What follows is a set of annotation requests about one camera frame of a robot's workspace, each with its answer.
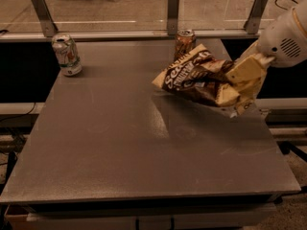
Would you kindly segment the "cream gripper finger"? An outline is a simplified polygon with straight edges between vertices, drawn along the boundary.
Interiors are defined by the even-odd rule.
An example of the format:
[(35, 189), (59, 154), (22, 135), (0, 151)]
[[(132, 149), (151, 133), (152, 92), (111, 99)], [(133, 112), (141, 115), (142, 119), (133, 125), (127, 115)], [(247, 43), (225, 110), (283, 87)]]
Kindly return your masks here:
[(258, 41), (254, 41), (238, 58), (237, 61), (241, 61), (253, 54), (258, 54), (257, 49)]
[(254, 102), (267, 76), (267, 69), (273, 61), (274, 57), (250, 55), (237, 60), (234, 67), (225, 74), (240, 94), (237, 107), (247, 107)]

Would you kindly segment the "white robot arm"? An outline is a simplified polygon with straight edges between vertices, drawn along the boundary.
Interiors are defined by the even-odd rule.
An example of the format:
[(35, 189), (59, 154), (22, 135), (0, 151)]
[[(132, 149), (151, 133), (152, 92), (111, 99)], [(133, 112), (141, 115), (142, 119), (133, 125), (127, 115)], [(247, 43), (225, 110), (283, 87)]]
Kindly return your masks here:
[(256, 104), (262, 108), (307, 106), (307, 0), (285, 11), (257, 40), (257, 49), (275, 57)]

